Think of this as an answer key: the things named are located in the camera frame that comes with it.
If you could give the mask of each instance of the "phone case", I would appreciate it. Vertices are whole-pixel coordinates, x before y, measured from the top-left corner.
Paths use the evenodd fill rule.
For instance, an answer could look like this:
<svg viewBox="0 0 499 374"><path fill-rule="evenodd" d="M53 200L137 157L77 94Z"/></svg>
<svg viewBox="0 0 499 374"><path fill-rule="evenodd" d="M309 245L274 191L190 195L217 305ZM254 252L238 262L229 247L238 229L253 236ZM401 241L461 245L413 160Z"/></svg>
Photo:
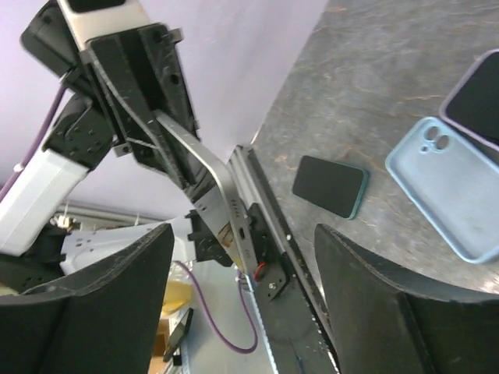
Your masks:
<svg viewBox="0 0 499 374"><path fill-rule="evenodd" d="M499 52L499 49L494 49L494 50L485 52L483 55L480 56L480 58L478 60L476 60L471 65L471 67L468 69L466 74L461 78L461 80L459 80L458 84L452 89L452 91L445 98L445 100L442 101L442 104L441 104L440 109L439 109L439 115L444 121L446 121L449 125L454 126L457 130L463 132L464 134L466 134L470 138L478 141L479 143L482 143L483 145L488 146L489 148L499 152L499 145L491 142L490 140L484 138L480 134L477 134L476 132L468 129L467 127L461 125L460 123L457 123L456 121L450 119L447 116L447 106L452 101L452 99L454 99L456 94L461 90L461 88L466 84L466 82L468 82L468 80L471 78L473 73L478 69L478 67L483 63L483 61L486 60L487 57L489 57L490 55L492 55L493 53L496 53L496 52Z"/></svg>
<svg viewBox="0 0 499 374"><path fill-rule="evenodd" d="M437 118L424 118L386 159L405 194L469 263L499 255L499 167Z"/></svg>

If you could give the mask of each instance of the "cable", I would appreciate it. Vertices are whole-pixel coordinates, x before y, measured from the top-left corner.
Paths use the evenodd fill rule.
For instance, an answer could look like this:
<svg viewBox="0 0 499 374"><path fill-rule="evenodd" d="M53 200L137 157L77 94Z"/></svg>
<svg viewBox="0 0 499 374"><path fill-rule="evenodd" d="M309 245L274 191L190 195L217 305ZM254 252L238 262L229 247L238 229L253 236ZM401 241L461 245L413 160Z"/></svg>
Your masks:
<svg viewBox="0 0 499 374"><path fill-rule="evenodd" d="M187 273L187 275L189 275L189 278L192 280L194 288L196 289L196 293L197 293L197 295L199 296L199 298L201 300L201 306L202 306L202 309L203 309L203 312L204 312L204 316L206 317L206 319L208 321L208 324L210 325L211 329L220 338L220 340L231 351L234 351L236 353L240 353L241 355L248 355L250 353L253 353L257 349L257 346L258 346L257 328L255 327L255 325L253 323L253 320L251 319L250 311L248 310L248 307L246 306L246 303L244 302L244 297L242 296L241 282L240 281L238 282L239 283L239 286L238 286L239 297L241 298L242 307L244 308L244 313L246 314L246 317L248 317L249 324L251 325L251 329L253 330L253 336L254 336L254 338L253 338L253 345L251 347L249 347L249 348L237 347L233 343L231 343L230 341L228 341L227 338L224 337L224 335L222 335L222 333L218 329L217 325L215 324L215 321L213 321L213 317L210 314L210 310L208 309L208 305L206 303L206 300L204 299L203 291L201 290L201 286L200 286L199 282L197 281L196 276L194 276L194 274L187 268L187 266L184 265L183 263L181 263L180 261L173 261L173 263L176 264L176 265L178 265L178 266L180 266L180 268L182 270L184 270Z"/></svg>
<svg viewBox="0 0 499 374"><path fill-rule="evenodd" d="M45 120L41 124L40 130L38 130L38 134L34 141L31 143L30 148L28 149L26 155L23 158L23 161L20 164L17 164L16 167L14 168L14 173L10 176L9 180L5 183L5 185L0 189L0 203L3 201L7 193L10 191L10 189L14 186L16 183L17 179L23 172L24 168L28 165L28 163L31 161L33 158L33 155L37 151L38 147L40 146L41 142L43 141L45 134L47 134L48 129L50 128L50 124L54 120L55 117L55 112L59 108L59 105L61 104L62 101L62 96L64 96L65 92L65 87L61 85L57 91L57 94L55 95L54 101L52 102L52 105L50 109L48 110L47 116L45 117Z"/></svg>

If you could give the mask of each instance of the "concrete textured tabletop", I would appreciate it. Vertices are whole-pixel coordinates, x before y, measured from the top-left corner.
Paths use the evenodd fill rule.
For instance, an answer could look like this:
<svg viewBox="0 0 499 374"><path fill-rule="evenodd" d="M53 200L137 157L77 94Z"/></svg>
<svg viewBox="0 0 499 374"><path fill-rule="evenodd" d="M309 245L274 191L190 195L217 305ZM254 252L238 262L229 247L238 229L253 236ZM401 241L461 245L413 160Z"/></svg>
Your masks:
<svg viewBox="0 0 499 374"><path fill-rule="evenodd" d="M330 1L253 144L316 277L313 232L325 223L409 269L499 293L499 262L459 259L384 167L399 140L419 119L437 116L468 67L494 48L495 0ZM355 220L292 194L305 154L370 172Z"/></svg>

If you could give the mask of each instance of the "table surface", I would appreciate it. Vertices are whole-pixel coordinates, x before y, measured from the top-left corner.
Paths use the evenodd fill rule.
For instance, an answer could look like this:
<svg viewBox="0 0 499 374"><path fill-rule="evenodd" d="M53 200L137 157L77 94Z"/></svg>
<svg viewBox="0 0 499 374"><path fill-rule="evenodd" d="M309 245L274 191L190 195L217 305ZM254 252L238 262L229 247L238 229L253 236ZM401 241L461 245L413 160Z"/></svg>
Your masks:
<svg viewBox="0 0 499 374"><path fill-rule="evenodd" d="M499 47L494 0L331 0L253 146L318 279L319 223L379 255L466 288L499 293L499 262L460 260L387 173L384 161L451 88ZM370 171L359 215L347 221L294 196L301 156Z"/></svg>

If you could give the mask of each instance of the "phone screen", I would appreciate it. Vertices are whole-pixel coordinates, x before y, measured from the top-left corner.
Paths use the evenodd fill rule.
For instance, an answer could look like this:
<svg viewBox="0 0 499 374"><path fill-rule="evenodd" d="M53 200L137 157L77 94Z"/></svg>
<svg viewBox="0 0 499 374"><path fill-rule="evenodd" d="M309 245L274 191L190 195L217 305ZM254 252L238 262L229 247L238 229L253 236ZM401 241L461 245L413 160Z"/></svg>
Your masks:
<svg viewBox="0 0 499 374"><path fill-rule="evenodd" d="M352 219L359 209L367 179L368 174L362 169L304 156L292 191L339 217Z"/></svg>
<svg viewBox="0 0 499 374"><path fill-rule="evenodd" d="M443 112L452 122L499 144L499 52L481 62Z"/></svg>

